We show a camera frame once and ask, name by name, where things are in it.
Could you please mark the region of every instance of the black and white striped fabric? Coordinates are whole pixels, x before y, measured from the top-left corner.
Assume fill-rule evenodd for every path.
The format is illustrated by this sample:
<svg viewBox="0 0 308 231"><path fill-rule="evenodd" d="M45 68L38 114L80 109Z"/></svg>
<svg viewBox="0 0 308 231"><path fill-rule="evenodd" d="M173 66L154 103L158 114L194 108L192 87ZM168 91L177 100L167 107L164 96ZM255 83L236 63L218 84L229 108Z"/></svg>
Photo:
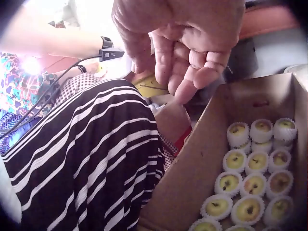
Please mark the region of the black and white striped fabric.
<svg viewBox="0 0 308 231"><path fill-rule="evenodd" d="M2 158L32 230L134 230L164 174L154 116L122 79L78 92Z"/></svg>

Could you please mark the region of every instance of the watch strap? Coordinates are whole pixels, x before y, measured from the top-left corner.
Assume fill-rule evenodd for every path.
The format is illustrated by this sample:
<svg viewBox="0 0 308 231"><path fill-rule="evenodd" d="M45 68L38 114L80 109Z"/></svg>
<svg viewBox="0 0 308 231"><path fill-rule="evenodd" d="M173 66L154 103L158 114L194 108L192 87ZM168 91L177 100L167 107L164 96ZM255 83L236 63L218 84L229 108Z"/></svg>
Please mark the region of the watch strap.
<svg viewBox="0 0 308 231"><path fill-rule="evenodd" d="M77 67L81 71L81 73L86 73L87 72L87 69L83 65L78 65Z"/></svg>
<svg viewBox="0 0 308 231"><path fill-rule="evenodd" d="M111 41L110 38L104 37L104 36L101 36L101 38L103 40L103 47L102 47L102 49L113 48L113 42Z"/></svg>

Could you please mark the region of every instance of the yellow object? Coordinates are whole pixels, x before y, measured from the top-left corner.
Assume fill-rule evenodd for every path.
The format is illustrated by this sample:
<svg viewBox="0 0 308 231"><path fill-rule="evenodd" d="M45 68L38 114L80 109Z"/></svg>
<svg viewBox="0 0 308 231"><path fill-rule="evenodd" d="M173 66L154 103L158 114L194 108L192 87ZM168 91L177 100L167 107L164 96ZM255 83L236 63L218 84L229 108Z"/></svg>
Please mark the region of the yellow object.
<svg viewBox="0 0 308 231"><path fill-rule="evenodd" d="M98 68L95 73L99 73L100 71L102 71L102 69L103 67L101 66L100 62L98 62Z"/></svg>
<svg viewBox="0 0 308 231"><path fill-rule="evenodd" d="M145 78L139 79L133 82L134 86L138 89L143 97L149 98L156 95L169 94L167 86L160 85L155 78L154 74L151 74Z"/></svg>

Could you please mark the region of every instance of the black cable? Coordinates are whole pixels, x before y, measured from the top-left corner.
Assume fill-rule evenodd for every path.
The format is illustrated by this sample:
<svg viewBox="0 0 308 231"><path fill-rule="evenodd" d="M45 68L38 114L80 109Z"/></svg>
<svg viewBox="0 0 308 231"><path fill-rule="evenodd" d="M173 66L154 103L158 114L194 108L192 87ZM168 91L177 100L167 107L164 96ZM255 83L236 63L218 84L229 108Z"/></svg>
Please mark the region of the black cable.
<svg viewBox="0 0 308 231"><path fill-rule="evenodd" d="M80 62L85 61L87 59L94 59L94 58L99 58L101 57L101 55L95 55L92 57L88 57L85 59L81 59L77 62L75 62L73 65L71 65L68 69L66 69L65 72L63 72L51 85L50 87L44 92L44 94L38 99L38 101L36 102L36 104L33 105L33 107L18 121L18 123L16 123L10 130L8 130L6 133L4 133L3 135L0 136L0 139L2 139L3 137L7 136L8 134L10 134L11 132L19 129L21 126L23 126L26 123L31 122L35 116L41 111L43 110L43 108L47 105L47 103L56 95L56 93L58 93L58 91L54 92L51 97L44 103L44 105L32 116L32 118L28 119L25 123L21 124L21 122L33 111L33 109L39 104L39 102L44 98L44 96L47 94L47 92L49 92L54 85L59 81L60 78L62 78L70 69L72 69L73 67L76 67Z"/></svg>
<svg viewBox="0 0 308 231"><path fill-rule="evenodd" d="M61 90L61 88L64 86L64 84L65 84L68 80L70 80L71 78L73 78L73 77L67 78L67 79L65 80L65 82L63 82L63 83L59 86L59 88L57 88L57 90L51 95L51 97L45 102L45 104L41 107L41 109L39 109L39 110L38 110L31 118L29 118L26 122L24 122L24 123L22 123L22 124L19 124L19 126L17 126L16 128L14 128L12 131L10 131L10 129L0 129L0 132L1 132L1 133L2 133L2 132L6 133L7 131L14 132L14 131L20 129L20 128L21 128L22 126L24 126L25 124L28 124L28 123L30 123L32 120L34 120L34 119L35 119L35 116L37 116L37 115L40 113L40 111L48 104L49 100L52 99L53 97L55 97L56 94L58 94L58 92L59 92L59 91Z"/></svg>

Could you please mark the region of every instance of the woman's hand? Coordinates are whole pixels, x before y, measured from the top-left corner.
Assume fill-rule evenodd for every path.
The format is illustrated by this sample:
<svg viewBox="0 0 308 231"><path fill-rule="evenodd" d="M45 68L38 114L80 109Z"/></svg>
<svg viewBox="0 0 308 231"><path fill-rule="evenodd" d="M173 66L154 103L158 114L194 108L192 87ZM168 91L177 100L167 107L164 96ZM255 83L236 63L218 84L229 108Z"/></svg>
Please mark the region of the woman's hand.
<svg viewBox="0 0 308 231"><path fill-rule="evenodd" d="M85 60L79 63L80 65L83 65L87 73L95 74L99 68L99 62L96 59L89 59Z"/></svg>
<svg viewBox="0 0 308 231"><path fill-rule="evenodd" d="M179 103L188 102L223 72L238 42L244 0L114 0L112 19L133 71L148 69L149 32L155 47L155 76Z"/></svg>

